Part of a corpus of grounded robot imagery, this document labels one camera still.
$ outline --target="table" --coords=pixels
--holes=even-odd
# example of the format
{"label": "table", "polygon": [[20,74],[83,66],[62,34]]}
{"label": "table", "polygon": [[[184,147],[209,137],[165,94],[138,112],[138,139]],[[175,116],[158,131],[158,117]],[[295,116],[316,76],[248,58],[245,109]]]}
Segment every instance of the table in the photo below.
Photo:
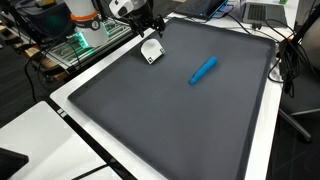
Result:
{"label": "table", "polygon": [[[106,163],[45,102],[0,129],[0,147],[29,162],[10,179],[72,179]],[[121,178],[106,167],[84,179]]]}
{"label": "table", "polygon": [[[295,22],[295,16],[298,9],[299,0],[288,1],[285,6],[288,25],[293,28]],[[233,14],[239,14],[239,5],[234,10]],[[183,17],[177,14],[170,14],[170,17]],[[207,25],[234,28],[239,25],[231,18],[213,19],[207,22]],[[250,28],[250,25],[244,24],[246,28]],[[288,29],[278,29],[284,35],[290,35],[291,32]],[[261,29],[275,38],[281,40],[281,37],[275,34],[267,27]],[[145,32],[145,37],[151,34],[153,30],[148,29]],[[165,179],[159,172],[150,167],[142,159],[136,156],[133,152],[127,149],[116,138],[111,136],[108,132],[97,125],[92,119],[87,117],[75,106],[73,106],[67,97],[90,80],[100,71],[105,69],[112,62],[117,60],[128,50],[141,42],[144,38],[136,37],[121,48],[114,51],[109,56],[105,57],[99,63],[83,72],[81,75],[55,91],[51,94],[51,99],[55,101],[65,112],[67,112],[77,123],[79,123],[93,138],[95,138],[113,157],[115,157],[126,169],[128,169],[138,179]],[[258,180],[265,179],[268,169],[269,156],[271,152],[273,134],[278,115],[278,107],[280,103],[282,88],[281,85],[267,81],[260,107],[259,117],[256,124],[256,131],[254,134],[252,148],[250,152],[249,162],[247,166],[246,179]]]}

